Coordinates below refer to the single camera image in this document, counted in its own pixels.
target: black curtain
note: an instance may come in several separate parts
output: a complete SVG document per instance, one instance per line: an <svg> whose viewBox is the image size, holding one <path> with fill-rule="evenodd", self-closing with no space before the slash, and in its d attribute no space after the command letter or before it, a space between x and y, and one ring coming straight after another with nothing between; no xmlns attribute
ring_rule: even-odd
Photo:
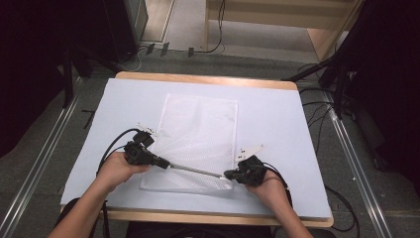
<svg viewBox="0 0 420 238"><path fill-rule="evenodd" d="M377 154L411 179L420 194L420 2L366 4L373 7L354 41L357 74L346 93L382 134Z"/></svg>
<svg viewBox="0 0 420 238"><path fill-rule="evenodd" d="M45 1L0 3L0 156L63 88L62 46Z"/></svg>

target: power cord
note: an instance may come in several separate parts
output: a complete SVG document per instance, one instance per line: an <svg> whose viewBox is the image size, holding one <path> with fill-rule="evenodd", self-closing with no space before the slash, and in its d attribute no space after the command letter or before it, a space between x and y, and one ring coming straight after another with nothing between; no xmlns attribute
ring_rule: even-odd
<svg viewBox="0 0 420 238"><path fill-rule="evenodd" d="M218 25L219 25L219 43L216 45L215 48L213 48L210 51L198 51L198 52L193 52L194 54L210 54L215 52L220 45L222 45L223 47L223 51L225 51L225 46L222 44L222 38L223 38L223 34L222 34L222 26L223 26L223 18L225 16L225 8L226 8L226 0L222 0L222 3L220 4L220 8L219 8L219 17L218 17ZM179 53L189 53L189 51L183 51L183 50L167 50L168 52L179 52Z"/></svg>
<svg viewBox="0 0 420 238"><path fill-rule="evenodd" d="M143 51L145 51L145 50L147 50L147 49L148 49L148 47L141 47L138 50L138 52L137 52L137 60L139 60L139 66L137 66L135 69L128 69L128 68L122 66L119 63L118 63L118 66L121 67L123 70L126 70L126 71L137 71L137 70L139 70L142 67L142 61L140 60L140 53L143 52Z"/></svg>

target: person's left hand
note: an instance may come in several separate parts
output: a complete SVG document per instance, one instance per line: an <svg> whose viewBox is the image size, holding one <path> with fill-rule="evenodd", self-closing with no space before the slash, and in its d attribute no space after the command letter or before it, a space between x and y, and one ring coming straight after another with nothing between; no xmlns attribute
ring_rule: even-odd
<svg viewBox="0 0 420 238"><path fill-rule="evenodd" d="M96 180L108 187L111 192L130 176L148 171L150 166L131 166L125 159L125 153L114 152L105 161Z"/></svg>

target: gray floor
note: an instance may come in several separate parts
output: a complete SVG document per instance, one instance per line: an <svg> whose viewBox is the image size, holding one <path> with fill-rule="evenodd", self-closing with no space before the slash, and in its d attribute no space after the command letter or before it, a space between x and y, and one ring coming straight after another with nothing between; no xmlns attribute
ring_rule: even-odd
<svg viewBox="0 0 420 238"><path fill-rule="evenodd" d="M301 62L272 59L205 55L188 58L184 53L169 53L166 57L161 58L158 51L149 56L141 55L141 59L143 65L140 71L270 79L280 79L294 75L302 66ZM59 214L60 190L65 185L66 178L88 132L88 129L83 129L83 127L90 115L82 112L82 110L96 109L106 81L112 76L113 73L110 71L95 66L92 77L85 79L85 86L76 108L13 237L46 237L52 230ZM312 83L313 81L309 79L306 82L299 82L299 85ZM322 94L318 91L302 94L302 102L322 99ZM19 190L43 142L52 129L53 122L60 113L62 101L63 95L60 94L30 128L20 144L11 153L0 159L0 182L3 184L0 187L1 219L5 216L10 202ZM305 107L308 118L311 117L317 107ZM322 110L318 111L316 117L323 115L323 113ZM420 199L415 194L412 184L400 174L385 174L377 171L373 166L372 155L358 126L348 116L344 117L344 122L394 237L419 237L417 225L420 221ZM319 123L320 121L310 129L314 145L318 141ZM340 192L351 203L361 224L362 237L375 237L368 211L361 198L358 186L353 180L354 176L329 118L324 122L321 132L318 160L325 184ZM335 226L345 228L351 225L352 218L345 206L331 194L329 194L329 200L335 217ZM124 237L126 226L127 222L125 221L112 221L113 237ZM333 232L337 237L356 237L355 229L347 233ZM96 232L96 236L101 236L99 230Z"/></svg>

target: person's right hand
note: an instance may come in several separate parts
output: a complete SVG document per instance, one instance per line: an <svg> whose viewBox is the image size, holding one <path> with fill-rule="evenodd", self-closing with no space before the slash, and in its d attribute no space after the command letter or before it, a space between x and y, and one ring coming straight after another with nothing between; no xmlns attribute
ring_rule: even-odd
<svg viewBox="0 0 420 238"><path fill-rule="evenodd" d="M246 185L248 191L254 193L260 201L271 210L274 206L290 206L285 188L280 178L273 172L267 171L263 182L259 186Z"/></svg>

